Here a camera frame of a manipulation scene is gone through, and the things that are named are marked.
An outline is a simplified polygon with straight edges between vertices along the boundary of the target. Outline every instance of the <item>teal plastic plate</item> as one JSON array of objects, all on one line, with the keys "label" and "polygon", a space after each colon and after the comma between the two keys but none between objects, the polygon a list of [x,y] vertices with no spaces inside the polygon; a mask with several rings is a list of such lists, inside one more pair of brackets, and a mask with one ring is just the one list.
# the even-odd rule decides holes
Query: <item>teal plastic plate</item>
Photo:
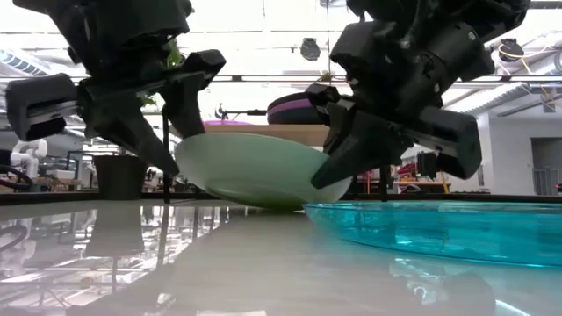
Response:
[{"label": "teal plastic plate", "polygon": [[348,241],[479,262],[562,267],[562,204],[364,202],[304,205]]}]

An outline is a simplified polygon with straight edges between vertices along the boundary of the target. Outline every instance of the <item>trash can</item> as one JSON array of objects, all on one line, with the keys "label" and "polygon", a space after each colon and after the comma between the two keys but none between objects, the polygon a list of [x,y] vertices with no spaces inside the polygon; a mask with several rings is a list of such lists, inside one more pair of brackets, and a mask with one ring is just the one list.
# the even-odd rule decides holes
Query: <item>trash can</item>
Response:
[{"label": "trash can", "polygon": [[94,156],[97,184],[102,199],[141,199],[148,165],[131,155]]}]

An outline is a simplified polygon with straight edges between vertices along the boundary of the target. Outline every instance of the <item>white humanoid robot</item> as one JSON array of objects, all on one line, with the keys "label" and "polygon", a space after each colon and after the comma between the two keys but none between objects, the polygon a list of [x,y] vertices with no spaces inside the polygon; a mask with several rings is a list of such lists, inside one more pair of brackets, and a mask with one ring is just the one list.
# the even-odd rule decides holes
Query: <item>white humanoid robot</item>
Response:
[{"label": "white humanoid robot", "polygon": [[39,159],[47,157],[47,141],[40,139],[34,141],[18,141],[11,150],[10,165],[18,170],[25,171],[31,179],[39,173]]}]

